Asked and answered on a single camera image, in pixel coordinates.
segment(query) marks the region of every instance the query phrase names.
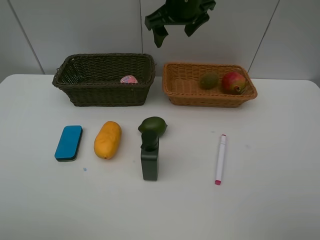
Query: orange wicker basket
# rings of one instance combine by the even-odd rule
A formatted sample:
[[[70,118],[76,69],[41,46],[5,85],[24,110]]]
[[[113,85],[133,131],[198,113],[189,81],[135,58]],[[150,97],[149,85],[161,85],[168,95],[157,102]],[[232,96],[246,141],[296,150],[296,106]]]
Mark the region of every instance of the orange wicker basket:
[[[208,72],[219,75],[219,85],[202,90],[198,81]],[[221,80],[229,72],[238,72],[245,77],[246,86],[241,95],[222,92]],[[258,95],[246,70],[238,65],[225,64],[167,63],[163,69],[162,88],[171,103],[183,106],[237,108]]]

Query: marker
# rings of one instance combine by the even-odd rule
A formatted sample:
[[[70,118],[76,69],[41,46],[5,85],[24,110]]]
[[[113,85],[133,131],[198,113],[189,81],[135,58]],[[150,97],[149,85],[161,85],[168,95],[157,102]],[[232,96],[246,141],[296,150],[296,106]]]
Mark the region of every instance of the marker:
[[[222,180],[222,172],[224,170],[225,150],[227,136],[222,134],[220,139],[220,147],[218,153],[218,162],[216,164],[215,184],[220,185]]]

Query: basket rim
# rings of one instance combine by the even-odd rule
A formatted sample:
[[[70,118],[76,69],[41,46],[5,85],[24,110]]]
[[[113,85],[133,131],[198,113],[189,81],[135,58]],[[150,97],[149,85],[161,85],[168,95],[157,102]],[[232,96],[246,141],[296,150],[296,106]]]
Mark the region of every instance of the basket rim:
[[[72,61],[73,58],[78,58],[78,57],[94,57],[94,58],[99,58],[99,57],[143,57],[149,60],[150,65],[151,65],[151,71],[150,75],[147,81],[145,82],[138,82],[138,83],[128,83],[128,84],[123,84],[120,82],[98,82],[98,83],[64,83],[60,82],[59,79],[61,78],[62,72],[65,70],[67,64]],[[59,89],[81,89],[81,88],[146,88],[150,87],[152,83],[154,82],[156,75],[156,69],[155,69],[155,62],[154,59],[151,55],[145,54],[145,53],[79,53],[79,54],[73,54],[68,57],[63,61],[62,65],[57,68],[57,72],[53,76],[53,81],[52,84],[59,88]]]
[[[233,94],[223,94],[223,93],[215,93],[215,94],[195,94],[195,93],[176,93],[174,91],[168,90],[167,82],[168,82],[168,76],[167,76],[167,68],[169,66],[174,65],[184,65],[184,66],[218,66],[218,67],[234,67],[239,68],[244,73],[244,78],[248,81],[249,87],[253,90],[252,94],[248,95],[233,95]],[[214,100],[241,100],[241,101],[247,101],[255,99],[258,96],[258,92],[256,87],[254,86],[251,78],[249,77],[247,71],[241,67],[240,65],[236,64],[214,64],[214,63],[193,63],[193,62],[167,62],[164,64],[163,67],[163,74],[162,74],[162,89],[164,93],[169,97],[175,97],[175,98],[189,98],[189,99],[214,99]]]

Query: dark green wicker basket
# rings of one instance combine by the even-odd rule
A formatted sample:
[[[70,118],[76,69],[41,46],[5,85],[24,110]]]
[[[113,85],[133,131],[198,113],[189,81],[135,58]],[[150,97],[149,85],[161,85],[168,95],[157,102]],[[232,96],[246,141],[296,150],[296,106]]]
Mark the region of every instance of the dark green wicker basket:
[[[138,83],[120,83],[127,75]],[[139,106],[154,78],[155,63],[148,54],[76,54],[65,59],[52,84],[78,107]]]

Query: white wall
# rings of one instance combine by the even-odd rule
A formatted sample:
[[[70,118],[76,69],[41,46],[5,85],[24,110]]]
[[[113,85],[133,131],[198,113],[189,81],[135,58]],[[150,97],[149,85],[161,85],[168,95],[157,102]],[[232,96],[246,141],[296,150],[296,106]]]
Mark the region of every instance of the white wall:
[[[239,64],[249,69],[278,0],[217,0],[209,10],[209,22],[191,37],[184,26],[166,26],[169,36],[161,48],[154,44],[145,17],[165,0],[141,0],[143,52],[157,62],[157,76],[162,75],[163,64],[170,61]]]
[[[78,53],[142,53],[139,0],[11,0],[46,74]]]
[[[41,73],[8,2],[0,0],[0,83],[12,74]]]
[[[319,10],[319,0],[281,0],[250,76],[312,80],[320,86]]]

